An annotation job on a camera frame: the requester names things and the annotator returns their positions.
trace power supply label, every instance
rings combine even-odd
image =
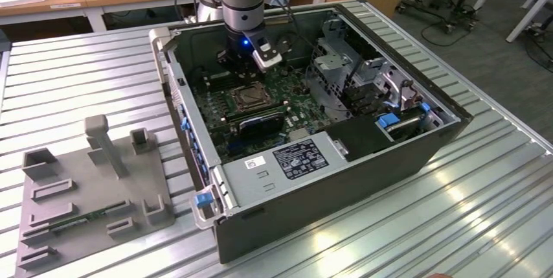
[[[328,161],[311,139],[275,150],[273,155],[291,180],[328,166]]]

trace barcode sticker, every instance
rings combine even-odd
[[[75,4],[63,4],[63,5],[52,5],[51,9],[60,9],[60,8],[75,8],[75,7],[80,7],[80,3],[75,3]]]

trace white label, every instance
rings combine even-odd
[[[76,4],[63,4],[63,5],[52,5],[51,6],[52,9],[73,8],[73,7],[80,7],[80,3],[76,3]]]
[[[265,158],[263,158],[263,156],[256,157],[255,159],[247,160],[244,162],[244,164],[245,164],[245,167],[249,170],[249,169],[252,169],[255,167],[259,167],[259,166],[264,165],[265,164]]]

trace black side panel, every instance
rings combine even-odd
[[[427,134],[216,225],[220,262],[235,260],[413,175],[465,126],[460,122]]]
[[[379,129],[372,116],[360,116],[327,128],[332,140],[339,140],[348,150],[345,159],[353,161],[396,145]]]

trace motherboard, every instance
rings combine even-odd
[[[305,86],[305,69],[279,66],[248,84],[204,76],[193,93],[211,138],[227,163],[309,136],[331,125]]]

